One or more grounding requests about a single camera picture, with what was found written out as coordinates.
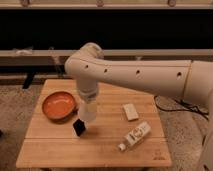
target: terracotta bowl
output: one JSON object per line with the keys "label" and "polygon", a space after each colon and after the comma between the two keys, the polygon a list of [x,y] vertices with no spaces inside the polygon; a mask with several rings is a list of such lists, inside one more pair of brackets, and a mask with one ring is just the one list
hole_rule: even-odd
{"label": "terracotta bowl", "polygon": [[72,114],[76,110],[76,102],[70,93],[55,92],[44,100],[42,110],[49,119],[57,121]]}

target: white soap bar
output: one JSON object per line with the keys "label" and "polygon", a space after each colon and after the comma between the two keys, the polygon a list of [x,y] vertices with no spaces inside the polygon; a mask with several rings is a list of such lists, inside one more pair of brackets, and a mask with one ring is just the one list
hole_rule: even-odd
{"label": "white soap bar", "polygon": [[132,103],[123,105],[123,108],[129,121],[136,120],[139,118],[135,106]]}

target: wooden tabletop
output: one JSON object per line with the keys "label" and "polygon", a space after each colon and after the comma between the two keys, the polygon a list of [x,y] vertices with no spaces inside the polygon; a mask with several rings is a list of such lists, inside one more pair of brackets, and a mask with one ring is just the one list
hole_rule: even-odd
{"label": "wooden tabletop", "polygon": [[[90,167],[161,167],[170,166],[171,158],[153,96],[100,83],[97,97],[98,115],[86,125],[79,138],[72,124],[48,120],[42,113],[43,100],[53,92],[67,91],[77,102],[79,96],[72,80],[47,80],[35,107],[17,168],[90,168]],[[128,122],[123,104],[133,103],[139,120]],[[125,152],[118,150],[123,137],[143,121],[151,125],[151,134]]]}

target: dark background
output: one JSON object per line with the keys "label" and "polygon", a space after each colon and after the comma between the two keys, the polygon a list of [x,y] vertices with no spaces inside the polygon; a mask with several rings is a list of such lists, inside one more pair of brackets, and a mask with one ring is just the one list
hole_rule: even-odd
{"label": "dark background", "polygon": [[0,10],[0,50],[213,48],[213,10]]}

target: concrete floor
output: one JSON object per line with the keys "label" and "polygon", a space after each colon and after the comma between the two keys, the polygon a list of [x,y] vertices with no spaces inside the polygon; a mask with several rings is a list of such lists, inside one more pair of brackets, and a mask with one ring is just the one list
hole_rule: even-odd
{"label": "concrete floor", "polygon": [[[0,129],[4,132],[0,138],[0,171],[39,170],[16,169],[15,163],[43,81],[49,76],[35,79],[34,84],[27,90],[23,90],[21,85],[24,77],[24,75],[18,76],[18,78],[0,76]],[[159,98],[158,104],[165,108],[179,107],[172,100],[162,97]],[[150,168],[149,171],[193,171],[201,152],[201,142],[206,132],[207,122],[202,117],[189,112],[168,113],[159,111],[159,113],[168,140],[173,166]],[[124,169],[88,170],[117,171]]]}

